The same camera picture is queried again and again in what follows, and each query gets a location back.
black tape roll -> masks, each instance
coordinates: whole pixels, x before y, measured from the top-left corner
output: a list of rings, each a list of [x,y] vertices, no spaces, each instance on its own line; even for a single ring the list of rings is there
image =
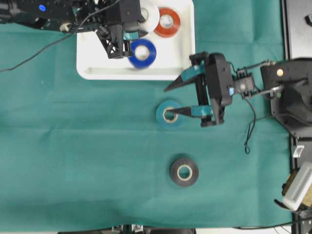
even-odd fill
[[[189,171],[189,175],[186,178],[179,174],[182,168],[187,168]],[[196,183],[199,176],[199,170],[196,163],[192,160],[189,158],[181,158],[171,165],[170,176],[173,182],[178,186],[189,187]]]

tape roll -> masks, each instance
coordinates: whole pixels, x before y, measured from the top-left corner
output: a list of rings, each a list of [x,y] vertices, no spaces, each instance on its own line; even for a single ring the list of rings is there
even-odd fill
[[[178,186],[189,187],[198,180],[199,170],[191,159],[181,158],[171,165],[170,177]]]
[[[159,9],[155,4],[148,0],[140,0],[141,13],[145,18],[145,22],[140,24],[140,30],[145,32],[152,32],[156,29],[159,23]]]
[[[177,128],[182,123],[182,116],[178,114],[166,113],[168,110],[181,108],[181,104],[168,100],[161,103],[156,110],[156,120],[165,129]]]
[[[181,26],[180,16],[174,10],[165,7],[160,8],[159,13],[159,24],[154,32],[163,38],[174,36]]]
[[[136,68],[147,68],[156,59],[156,48],[153,43],[147,39],[139,39],[131,42],[131,50],[133,56],[129,57],[129,61]]]

cable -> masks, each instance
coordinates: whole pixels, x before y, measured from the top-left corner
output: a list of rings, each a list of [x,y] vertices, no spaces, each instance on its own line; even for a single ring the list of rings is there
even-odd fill
[[[240,229],[240,230],[260,230],[260,229],[276,228],[276,227],[279,227],[279,226],[292,225],[292,224],[300,223],[302,221],[311,220],[311,219],[312,219],[312,217],[309,217],[309,218],[299,219],[299,220],[288,222],[288,223],[281,223],[281,224],[278,224],[278,225],[272,225],[272,226],[266,226],[266,227],[256,227],[256,228],[235,227],[235,229]]]
[[[116,1],[115,1],[114,3],[112,3],[111,5],[106,6],[106,7],[103,7],[103,8],[101,8],[100,10],[95,11],[95,12],[89,14],[89,15],[81,22],[81,24],[80,24],[79,26],[77,26],[77,27],[74,29],[73,32],[71,32],[71,34],[69,34],[69,35],[67,35],[67,36],[65,36],[65,37],[63,37],[63,38],[61,38],[61,39],[58,39],[58,40],[56,40],[56,41],[54,41],[54,42],[52,42],[52,43],[50,43],[50,44],[44,46],[44,47],[41,48],[37,53],[35,53],[35,54],[32,55],[31,57],[29,57],[28,59],[26,59],[26,60],[24,60],[24,61],[18,63],[17,65],[15,65],[15,66],[13,66],[13,67],[11,67],[11,68],[6,68],[6,69],[0,70],[0,73],[1,73],[1,72],[7,72],[7,71],[15,70],[16,68],[18,68],[18,67],[22,66],[23,64],[29,62],[30,60],[34,59],[36,56],[38,56],[39,54],[41,54],[41,53],[42,53],[43,51],[45,51],[46,49],[48,49],[48,48],[50,48],[50,47],[52,47],[52,46],[54,46],[54,45],[56,45],[56,44],[58,44],[58,43],[60,43],[60,42],[62,42],[62,41],[65,41],[65,40],[69,39],[72,35],[74,35],[75,33],[77,33],[77,31],[79,30],[79,28],[81,28],[81,27],[84,25],[84,23],[85,23],[90,17],[93,17],[93,16],[95,16],[95,15],[97,15],[97,14],[99,14],[99,13],[101,13],[101,12],[103,12],[103,11],[109,9],[109,8],[111,8],[112,6],[116,5],[119,1],[120,1],[120,0],[116,0]]]
[[[252,125],[252,127],[251,127],[251,124],[248,125],[247,137],[246,137],[246,141],[244,142],[245,153],[249,154],[250,153],[250,148],[248,146],[248,142],[249,142],[249,140],[250,140],[250,138],[251,138],[251,136],[253,134],[255,123],[257,121],[257,115],[255,113],[253,105],[247,99],[245,99],[245,101],[248,103],[248,105],[250,106],[251,110],[253,111],[253,121],[251,122],[251,123],[253,123],[253,125]]]
[[[274,227],[273,229],[274,229],[274,231],[275,231],[277,234],[281,234],[281,233],[279,233],[279,232],[276,230],[276,227]]]
[[[256,117],[255,115],[255,111],[254,111],[254,107],[251,105],[251,103],[249,101],[247,101],[247,103],[251,106],[252,110],[253,110],[253,114],[254,114],[254,117]],[[276,118],[276,117],[283,117],[283,116],[288,116],[288,117],[292,117],[294,119],[296,119],[297,121],[299,121],[300,123],[302,124],[305,124],[305,125],[308,125],[308,126],[312,126],[312,123],[309,123],[309,122],[305,122],[301,119],[299,119],[298,117],[292,115],[292,114],[278,114],[278,115],[274,115],[274,116],[266,116],[266,117],[262,117],[262,118],[256,118],[253,119],[252,121],[249,122],[248,124],[248,130],[247,130],[247,137],[246,137],[246,141],[244,142],[244,146],[245,146],[245,153],[246,154],[249,154],[250,153],[250,148],[248,146],[248,142],[253,134],[253,131],[254,131],[254,126],[255,126],[255,123],[258,122],[258,121],[261,121],[261,120],[265,120],[265,119],[271,119],[271,118]],[[290,135],[292,135],[294,138],[298,138],[297,136],[294,136],[290,131],[288,131],[288,133]]]
[[[283,226],[281,226],[282,229],[284,229],[285,231],[287,231],[289,234],[292,234],[290,231],[288,231],[286,228],[284,228]]]

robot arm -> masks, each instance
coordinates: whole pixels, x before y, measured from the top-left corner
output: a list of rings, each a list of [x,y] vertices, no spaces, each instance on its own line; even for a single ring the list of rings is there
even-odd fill
[[[282,124],[284,118],[292,118],[284,126],[289,131],[297,126],[307,128],[312,123],[312,59],[294,59],[273,63],[265,61],[231,73],[230,63],[223,54],[206,52],[190,56],[192,67],[185,70],[173,81],[165,92],[195,83],[198,106],[189,106],[169,110],[175,114],[201,119],[201,126],[224,123],[225,107],[232,103],[233,95],[239,94],[243,99],[256,95],[270,94],[271,108],[277,106],[279,111],[272,111],[273,116]],[[259,90],[249,70],[261,67],[265,91]]]
[[[139,29],[144,21],[139,0],[0,0],[0,23],[64,33],[96,31],[110,59],[132,56],[130,41],[147,34]]]

green cloth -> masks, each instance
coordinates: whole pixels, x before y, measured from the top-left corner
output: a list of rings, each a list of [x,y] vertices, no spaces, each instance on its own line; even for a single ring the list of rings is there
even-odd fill
[[[237,67],[283,59],[279,0],[194,0],[197,51],[222,52]],[[34,54],[60,33],[0,27],[0,68]],[[257,123],[240,97],[225,123],[176,131],[156,122],[166,99],[196,105],[195,87],[164,93],[166,81],[88,81],[76,71],[75,37],[15,71],[0,74],[0,231],[74,231],[119,224],[165,227],[273,225],[290,213],[273,202],[289,172],[287,132]],[[259,70],[256,83],[261,86]],[[259,117],[270,113],[252,100]],[[189,188],[170,179],[171,163],[192,158]]]

